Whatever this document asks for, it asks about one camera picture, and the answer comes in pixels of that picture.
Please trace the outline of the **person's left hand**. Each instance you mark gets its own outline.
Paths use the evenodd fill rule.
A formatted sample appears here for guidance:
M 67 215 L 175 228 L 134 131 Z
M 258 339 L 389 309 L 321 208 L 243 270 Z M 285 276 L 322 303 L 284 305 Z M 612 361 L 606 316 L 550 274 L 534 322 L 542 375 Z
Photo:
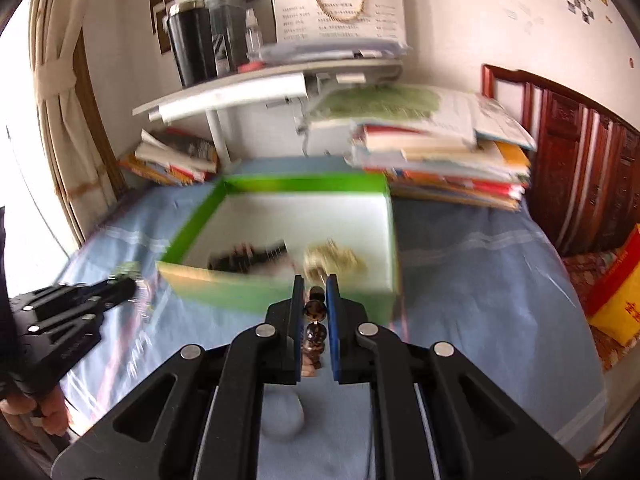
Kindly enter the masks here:
M 20 390 L 11 392 L 1 401 L 2 415 L 10 428 L 27 440 L 35 441 L 34 432 L 22 421 L 22 416 L 41 413 L 41 427 L 47 434 L 64 436 L 68 428 L 65 398 L 59 386 L 53 388 L 39 401 L 24 396 Z

